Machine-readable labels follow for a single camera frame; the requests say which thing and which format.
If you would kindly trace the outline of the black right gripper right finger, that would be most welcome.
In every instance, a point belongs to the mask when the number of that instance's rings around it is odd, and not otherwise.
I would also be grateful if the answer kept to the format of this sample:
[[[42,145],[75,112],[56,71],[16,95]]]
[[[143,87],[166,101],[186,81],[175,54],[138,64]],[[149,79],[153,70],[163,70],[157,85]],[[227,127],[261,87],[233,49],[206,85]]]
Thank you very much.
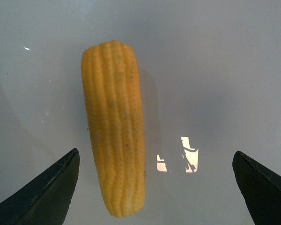
[[[281,176],[237,151],[232,168],[256,225],[281,225]]]

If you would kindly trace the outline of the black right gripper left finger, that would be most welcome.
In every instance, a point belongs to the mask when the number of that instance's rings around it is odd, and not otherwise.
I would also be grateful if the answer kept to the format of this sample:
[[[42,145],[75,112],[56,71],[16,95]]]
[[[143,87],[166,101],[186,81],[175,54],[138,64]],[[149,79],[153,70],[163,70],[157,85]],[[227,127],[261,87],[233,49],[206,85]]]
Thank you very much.
[[[61,225],[79,175],[80,155],[72,149],[0,203],[0,225]]]

